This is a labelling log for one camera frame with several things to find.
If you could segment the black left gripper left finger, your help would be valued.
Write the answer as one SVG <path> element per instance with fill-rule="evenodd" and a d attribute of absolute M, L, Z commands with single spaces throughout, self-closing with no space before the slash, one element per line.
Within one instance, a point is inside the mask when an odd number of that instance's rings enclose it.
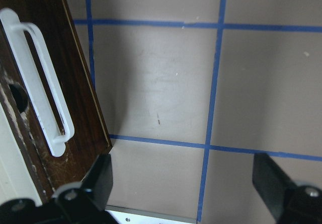
<path fill-rule="evenodd" d="M 98 155 L 80 186 L 98 210 L 104 210 L 113 188 L 110 154 Z"/>

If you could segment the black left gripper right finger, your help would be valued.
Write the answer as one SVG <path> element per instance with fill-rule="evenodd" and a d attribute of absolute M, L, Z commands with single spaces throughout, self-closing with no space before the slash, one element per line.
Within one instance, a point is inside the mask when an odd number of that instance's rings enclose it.
<path fill-rule="evenodd" d="M 293 181 L 267 153 L 254 154 L 252 183 L 274 219 L 280 219 L 293 194 Z"/>

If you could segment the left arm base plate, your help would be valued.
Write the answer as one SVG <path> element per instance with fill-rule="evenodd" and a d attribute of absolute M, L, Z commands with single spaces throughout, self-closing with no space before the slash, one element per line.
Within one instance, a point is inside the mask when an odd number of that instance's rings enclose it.
<path fill-rule="evenodd" d="M 187 224 L 197 223 L 193 218 L 180 217 L 156 212 L 130 209 L 107 205 L 105 210 L 117 223 L 142 223 L 142 224 Z"/>

